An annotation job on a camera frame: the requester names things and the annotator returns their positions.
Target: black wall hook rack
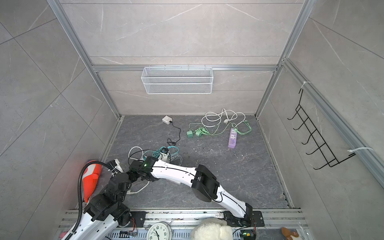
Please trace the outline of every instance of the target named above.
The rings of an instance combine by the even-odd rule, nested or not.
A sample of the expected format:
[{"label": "black wall hook rack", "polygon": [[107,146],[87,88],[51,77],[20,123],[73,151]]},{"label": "black wall hook rack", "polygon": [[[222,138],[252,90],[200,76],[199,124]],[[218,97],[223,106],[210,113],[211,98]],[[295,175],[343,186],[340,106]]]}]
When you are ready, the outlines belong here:
[{"label": "black wall hook rack", "polygon": [[[305,112],[305,110],[303,109],[303,107],[300,105],[300,103],[301,103],[301,97],[303,96],[303,89],[300,89],[299,94],[301,94],[301,95],[300,95],[299,104],[297,105],[297,107],[296,107],[296,109],[295,109],[296,113],[293,115],[292,118],[287,118],[287,119],[288,119],[288,120],[292,120],[296,115],[300,117],[300,119],[301,119],[301,121],[302,121],[303,123],[300,125],[299,128],[297,128],[297,129],[293,128],[293,129],[294,129],[294,130],[299,130],[302,126],[305,126],[305,127],[307,128],[308,132],[310,133],[310,136],[308,137],[307,142],[305,142],[305,143],[302,142],[302,144],[303,144],[303,145],[306,145],[306,144],[309,142],[309,140],[311,139],[311,137],[312,137],[312,139],[314,140],[314,142],[315,142],[316,145],[317,145],[317,148],[316,148],[313,152],[311,152],[311,153],[306,153],[306,154],[307,154],[307,155],[311,155],[311,154],[314,154],[317,150],[319,150],[319,151],[321,152],[321,154],[323,155],[325,161],[327,162],[327,163],[324,164],[323,166],[321,166],[321,167],[319,167],[319,168],[313,168],[313,169],[315,169],[315,170],[319,170],[319,169],[322,169],[323,167],[325,167],[325,166],[327,166],[327,165],[328,165],[329,167],[334,167],[335,165],[340,164],[340,163],[344,162],[345,160],[347,160],[347,159],[349,159],[349,158],[355,156],[356,154],[355,154],[355,153],[352,153],[352,154],[348,155],[348,157],[347,157],[346,159],[343,159],[343,160],[341,160],[341,161],[338,160],[338,159],[336,158],[336,156],[333,154],[331,148],[328,146],[327,142],[325,141],[325,139],[323,138],[323,136],[321,135],[321,133],[319,132],[319,130],[317,129],[317,127],[313,124],[312,120],[309,118],[309,116],[307,115],[307,113]],[[302,110],[302,111],[304,112],[304,114],[305,114],[304,117],[302,117],[302,116],[299,114],[299,110]],[[307,124],[306,124],[307,121],[310,121],[310,122],[312,123],[312,125],[314,126],[314,129],[315,129],[315,130],[310,131],[309,127],[308,127]],[[320,135],[321,139],[322,139],[323,142],[324,142],[324,143],[321,144],[321,145],[319,145],[319,143],[316,141],[315,137],[313,136],[313,134],[316,133],[316,132],[317,132],[317,134]],[[321,149],[321,148],[324,147],[324,146],[327,147],[327,148],[329,149],[329,151],[331,152],[331,154],[332,154],[332,156],[333,156],[333,159],[330,160],[330,161],[328,161],[328,159],[327,159],[326,156],[324,155],[323,150]]]}]

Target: gray marble wall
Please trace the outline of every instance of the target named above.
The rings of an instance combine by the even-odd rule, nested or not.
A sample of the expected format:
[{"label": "gray marble wall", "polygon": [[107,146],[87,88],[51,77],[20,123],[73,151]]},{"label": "gray marble wall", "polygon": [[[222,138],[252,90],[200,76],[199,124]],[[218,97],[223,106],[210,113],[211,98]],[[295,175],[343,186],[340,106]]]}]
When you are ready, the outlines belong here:
[{"label": "gray marble wall", "polygon": [[116,119],[45,0],[0,1],[0,239],[52,239]]},{"label": "gray marble wall", "polygon": [[[290,59],[349,124],[384,159],[383,2],[317,1]],[[292,121],[300,85],[283,72],[260,122],[284,184],[301,207],[316,239],[382,239],[384,190],[364,164],[352,157],[332,168],[308,131]],[[302,106],[338,159],[349,146],[306,94]]]},{"label": "gray marble wall", "polygon": [[[276,64],[301,0],[62,0],[94,64]],[[212,94],[148,95],[139,72],[102,72],[122,114],[253,114],[271,72],[216,72]]]},{"label": "gray marble wall", "polygon": [[290,56],[384,159],[384,1],[319,0]]}]

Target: clock face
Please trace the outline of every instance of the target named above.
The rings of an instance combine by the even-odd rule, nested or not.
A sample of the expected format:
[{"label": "clock face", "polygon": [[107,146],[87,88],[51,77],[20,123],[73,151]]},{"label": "clock face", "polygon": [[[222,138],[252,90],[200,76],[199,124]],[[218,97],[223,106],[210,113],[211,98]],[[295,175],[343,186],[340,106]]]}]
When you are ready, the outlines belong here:
[{"label": "clock face", "polygon": [[166,223],[158,222],[152,225],[147,234],[147,240],[170,240],[172,232]]}]

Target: wall-mounted basket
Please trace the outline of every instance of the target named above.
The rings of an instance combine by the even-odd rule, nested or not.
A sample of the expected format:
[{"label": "wall-mounted basket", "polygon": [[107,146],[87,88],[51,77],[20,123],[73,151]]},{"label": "wall-mounted basket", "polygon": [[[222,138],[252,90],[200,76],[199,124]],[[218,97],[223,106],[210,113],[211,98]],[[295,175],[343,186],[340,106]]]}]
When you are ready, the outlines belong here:
[{"label": "wall-mounted basket", "polygon": [[210,67],[146,67],[141,80],[148,94],[211,93]]}]

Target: white power adapter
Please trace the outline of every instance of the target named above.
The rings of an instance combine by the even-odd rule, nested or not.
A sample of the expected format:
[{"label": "white power adapter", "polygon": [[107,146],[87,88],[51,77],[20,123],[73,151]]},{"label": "white power adapter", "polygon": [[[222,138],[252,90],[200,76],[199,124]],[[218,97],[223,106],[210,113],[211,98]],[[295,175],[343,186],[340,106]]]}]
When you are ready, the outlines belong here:
[{"label": "white power adapter", "polygon": [[172,122],[172,118],[168,117],[168,116],[165,116],[163,118],[163,123],[166,123],[166,124],[170,124]]}]

